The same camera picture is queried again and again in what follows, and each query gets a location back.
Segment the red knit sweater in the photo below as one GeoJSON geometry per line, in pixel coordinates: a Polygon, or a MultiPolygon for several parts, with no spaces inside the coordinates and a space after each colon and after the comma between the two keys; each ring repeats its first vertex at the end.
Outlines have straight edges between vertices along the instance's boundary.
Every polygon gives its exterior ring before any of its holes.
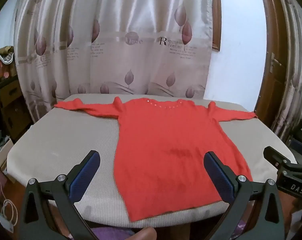
{"type": "Polygon", "coordinates": [[[131,222],[219,202],[203,165],[209,151],[235,174],[251,177],[244,157],[220,124],[253,119],[253,112],[223,109],[214,102],[205,107],[190,100],[148,98],[115,98],[110,104],[75,99],[57,107],[118,121],[114,180],[131,222]]]}

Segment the leaf-print satin curtain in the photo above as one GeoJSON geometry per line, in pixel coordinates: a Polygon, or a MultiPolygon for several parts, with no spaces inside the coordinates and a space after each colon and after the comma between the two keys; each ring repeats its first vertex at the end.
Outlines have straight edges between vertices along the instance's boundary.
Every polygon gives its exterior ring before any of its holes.
{"type": "Polygon", "coordinates": [[[201,99],[212,0],[18,0],[14,50],[31,118],[73,94],[201,99]]]}

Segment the beige woven table cover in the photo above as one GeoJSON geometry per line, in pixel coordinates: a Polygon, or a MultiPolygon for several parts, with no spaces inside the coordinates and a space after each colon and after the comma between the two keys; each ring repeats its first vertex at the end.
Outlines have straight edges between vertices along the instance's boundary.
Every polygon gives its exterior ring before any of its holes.
{"type": "MultiPolygon", "coordinates": [[[[276,168],[263,157],[267,146],[295,162],[289,148],[258,119],[222,122],[221,127],[244,156],[254,181],[277,177],[276,168]]],[[[54,108],[14,144],[7,156],[7,170],[23,185],[31,178],[51,181],[69,173],[91,150],[96,150],[101,157],[100,167],[76,208],[85,220],[98,224],[159,228],[197,222],[226,211],[228,205],[217,202],[131,222],[113,178],[117,142],[115,120],[54,108]]]]}

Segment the floral bag on cabinet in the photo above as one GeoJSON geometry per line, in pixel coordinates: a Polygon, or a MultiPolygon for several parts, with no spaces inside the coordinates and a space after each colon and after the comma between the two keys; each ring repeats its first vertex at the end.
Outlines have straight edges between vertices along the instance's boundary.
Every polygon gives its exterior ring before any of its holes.
{"type": "Polygon", "coordinates": [[[0,48],[0,81],[17,75],[13,46],[0,48]]]}

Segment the brown wooden door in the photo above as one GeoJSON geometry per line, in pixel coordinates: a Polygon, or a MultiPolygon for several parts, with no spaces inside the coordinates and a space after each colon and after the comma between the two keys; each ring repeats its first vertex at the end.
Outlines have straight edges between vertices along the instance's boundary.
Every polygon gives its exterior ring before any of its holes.
{"type": "Polygon", "coordinates": [[[255,106],[258,118],[269,128],[279,113],[285,91],[288,36],[280,0],[263,0],[266,15],[267,48],[261,89],[255,106]]]}

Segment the dark wooden cabinet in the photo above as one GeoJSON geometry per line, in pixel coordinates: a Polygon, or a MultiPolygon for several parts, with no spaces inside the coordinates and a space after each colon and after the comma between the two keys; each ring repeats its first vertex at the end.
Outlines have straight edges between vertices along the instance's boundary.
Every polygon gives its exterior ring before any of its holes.
{"type": "Polygon", "coordinates": [[[32,124],[18,77],[0,81],[0,132],[15,143],[32,124]]]}

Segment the brown wooden window frame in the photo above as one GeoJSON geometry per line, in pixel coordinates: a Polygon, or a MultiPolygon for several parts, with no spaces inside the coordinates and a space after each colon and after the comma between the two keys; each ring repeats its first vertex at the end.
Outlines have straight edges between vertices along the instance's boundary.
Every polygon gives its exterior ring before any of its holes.
{"type": "Polygon", "coordinates": [[[212,13],[213,13],[213,43],[212,48],[214,51],[220,51],[221,48],[221,0],[212,0],[212,13]]]}

